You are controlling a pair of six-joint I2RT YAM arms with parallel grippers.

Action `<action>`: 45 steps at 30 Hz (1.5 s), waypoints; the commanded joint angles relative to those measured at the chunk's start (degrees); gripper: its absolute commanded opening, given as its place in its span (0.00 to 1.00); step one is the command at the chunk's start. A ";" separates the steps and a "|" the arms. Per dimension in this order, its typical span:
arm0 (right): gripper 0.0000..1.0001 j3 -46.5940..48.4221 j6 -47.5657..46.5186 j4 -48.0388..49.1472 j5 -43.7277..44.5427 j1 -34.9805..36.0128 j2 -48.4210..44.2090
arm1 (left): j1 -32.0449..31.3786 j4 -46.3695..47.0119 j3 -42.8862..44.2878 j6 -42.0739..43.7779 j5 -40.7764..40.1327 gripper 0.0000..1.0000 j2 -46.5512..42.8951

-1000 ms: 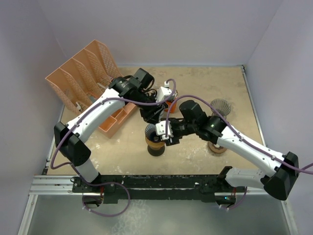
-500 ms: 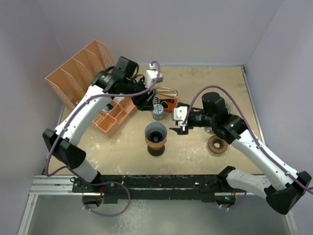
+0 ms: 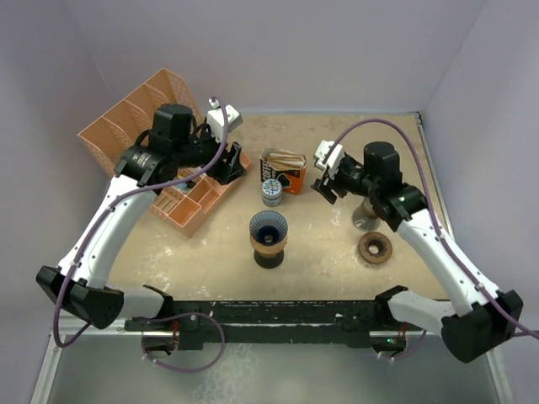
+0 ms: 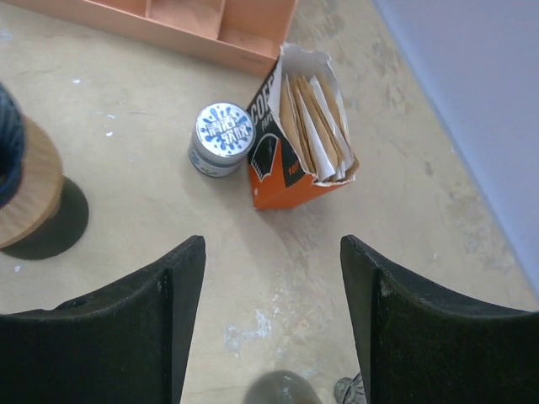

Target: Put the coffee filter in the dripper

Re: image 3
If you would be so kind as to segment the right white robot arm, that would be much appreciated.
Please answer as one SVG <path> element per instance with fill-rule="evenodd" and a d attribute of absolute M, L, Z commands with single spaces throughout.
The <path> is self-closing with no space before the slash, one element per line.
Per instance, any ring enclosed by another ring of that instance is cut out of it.
<path fill-rule="evenodd" d="M 386 222 L 425 262 L 448 299 L 432 300 L 406 287 L 381 296 L 376 323 L 393 329 L 406 322 L 442 338 L 451 354 L 463 363 L 515 335 L 523 301 L 513 290 L 503 292 L 467 258 L 436 215 L 424 193 L 403 181 L 400 156 L 394 146 L 374 141 L 357 162 L 333 141 L 321 141 L 314 165 L 323 173 L 312 186 L 330 204 L 346 194 L 362 196 L 375 216 Z"/>

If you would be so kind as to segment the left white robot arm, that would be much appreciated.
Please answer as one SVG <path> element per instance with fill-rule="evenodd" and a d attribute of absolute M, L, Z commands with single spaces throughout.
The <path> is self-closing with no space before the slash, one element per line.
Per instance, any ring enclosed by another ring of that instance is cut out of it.
<path fill-rule="evenodd" d="M 143 316 L 155 330 L 173 321 L 162 292 L 148 286 L 118 290 L 107 285 L 113 263 L 142 214 L 162 189 L 179 184 L 180 168 L 195 168 L 227 185 L 246 173 L 241 147 L 226 146 L 227 134 L 243 122 L 231 105 L 211 100 L 205 121 L 180 104 L 156 109 L 152 126 L 120 156 L 98 210 L 71 251 L 53 267 L 42 267 L 36 281 L 54 302 L 53 317 L 67 311 L 103 329 L 120 317 Z"/>

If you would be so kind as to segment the blue glass dripper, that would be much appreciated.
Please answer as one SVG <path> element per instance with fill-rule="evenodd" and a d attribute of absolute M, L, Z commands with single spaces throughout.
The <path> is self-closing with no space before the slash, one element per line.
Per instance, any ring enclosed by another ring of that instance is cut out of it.
<path fill-rule="evenodd" d="M 249 222 L 249 234 L 264 246 L 274 246 L 282 242 L 288 233 L 286 218 L 277 211 L 263 210 Z"/>

